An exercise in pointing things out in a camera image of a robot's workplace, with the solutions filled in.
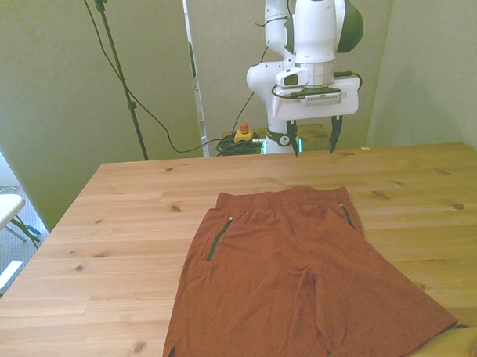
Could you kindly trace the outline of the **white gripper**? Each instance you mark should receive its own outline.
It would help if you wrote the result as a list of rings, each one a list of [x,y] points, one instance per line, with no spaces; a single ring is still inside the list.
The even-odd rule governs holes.
[[[342,128],[342,115],[358,110],[358,77],[338,78],[329,89],[307,92],[303,87],[281,88],[272,93],[271,115],[276,121],[287,121],[287,135],[295,156],[298,156],[297,124],[295,120],[317,117],[331,118],[329,153],[333,153]]]

